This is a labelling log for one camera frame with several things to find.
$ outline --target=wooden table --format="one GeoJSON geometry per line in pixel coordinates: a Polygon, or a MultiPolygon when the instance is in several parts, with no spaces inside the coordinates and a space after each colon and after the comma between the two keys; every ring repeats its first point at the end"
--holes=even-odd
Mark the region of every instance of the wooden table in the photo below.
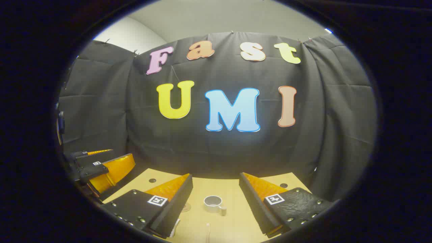
{"type": "MultiPolygon", "coordinates": [[[[143,192],[179,176],[147,169],[104,200],[103,203],[110,202],[132,189],[143,192]],[[156,182],[150,183],[149,179],[151,178],[156,179],[156,182]]],[[[262,178],[276,185],[285,183],[288,185],[287,190],[300,187],[310,192],[293,173],[262,178]]],[[[167,238],[166,241],[172,243],[204,243],[206,242],[207,223],[210,223],[210,243],[260,243],[269,239],[262,234],[243,191],[238,185],[239,179],[193,177],[192,182],[194,188],[187,200],[191,205],[191,209],[180,213],[180,222],[175,230],[175,235],[167,238]],[[227,208],[226,216],[205,211],[203,201],[209,195],[217,195],[222,198],[222,206],[227,208]]]]}

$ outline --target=letter m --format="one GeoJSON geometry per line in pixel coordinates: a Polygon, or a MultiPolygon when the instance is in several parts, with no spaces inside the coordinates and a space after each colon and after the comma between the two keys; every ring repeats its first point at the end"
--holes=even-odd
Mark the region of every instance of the letter m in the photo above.
{"type": "Polygon", "coordinates": [[[240,90],[234,104],[231,105],[222,90],[210,90],[205,97],[210,103],[210,122],[206,126],[207,131],[221,131],[223,126],[219,123],[219,116],[228,131],[234,127],[235,121],[240,116],[237,130],[256,132],[260,130],[257,123],[256,100],[260,91],[253,88],[240,90]]]}

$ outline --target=mug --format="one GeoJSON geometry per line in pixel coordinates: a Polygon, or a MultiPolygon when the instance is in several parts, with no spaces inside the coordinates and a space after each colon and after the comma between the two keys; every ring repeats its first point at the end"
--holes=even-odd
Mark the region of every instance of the mug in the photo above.
{"type": "Polygon", "coordinates": [[[204,198],[204,207],[209,213],[217,213],[221,211],[222,216],[226,215],[226,208],[222,207],[222,198],[218,196],[208,196],[204,198]]]}

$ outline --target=mug handle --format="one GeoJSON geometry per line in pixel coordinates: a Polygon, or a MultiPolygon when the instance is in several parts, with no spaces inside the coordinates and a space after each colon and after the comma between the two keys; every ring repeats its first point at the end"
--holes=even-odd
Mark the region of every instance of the mug handle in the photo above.
{"type": "Polygon", "coordinates": [[[222,216],[225,216],[226,215],[226,207],[219,206],[219,208],[220,208],[220,212],[221,212],[222,216]]]}

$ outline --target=yellow letter u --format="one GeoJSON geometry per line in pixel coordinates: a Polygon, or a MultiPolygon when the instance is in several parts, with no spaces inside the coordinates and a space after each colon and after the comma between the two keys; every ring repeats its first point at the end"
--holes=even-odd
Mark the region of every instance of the yellow letter u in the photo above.
{"type": "Polygon", "coordinates": [[[177,87],[181,89],[181,106],[178,109],[171,107],[171,90],[174,87],[171,83],[161,84],[156,88],[159,93],[159,111],[162,116],[169,119],[180,119],[185,117],[191,110],[191,88],[193,81],[179,82],[177,87]]]}

